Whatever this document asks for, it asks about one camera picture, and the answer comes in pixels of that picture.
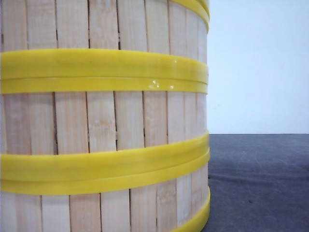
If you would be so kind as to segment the bamboo steamer basket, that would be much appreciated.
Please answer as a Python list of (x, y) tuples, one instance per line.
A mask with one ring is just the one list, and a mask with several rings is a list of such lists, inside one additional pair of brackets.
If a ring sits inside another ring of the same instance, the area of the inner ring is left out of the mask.
[(5, 191), (44, 192), (51, 184), (67, 191), (68, 182), (102, 182), (106, 189), (126, 179), (155, 183), (192, 172), (210, 158), (208, 134), (168, 145), (107, 150), (102, 138), (115, 134), (114, 106), (103, 109), (103, 99), (84, 103), (80, 115), (63, 123), (58, 154), (2, 154), (1, 184)]
[(206, 0), (3, 0), (1, 50), (120, 49), (207, 61)]
[(3, 232), (199, 232), (209, 151), (176, 160), (111, 153), (1, 156)]

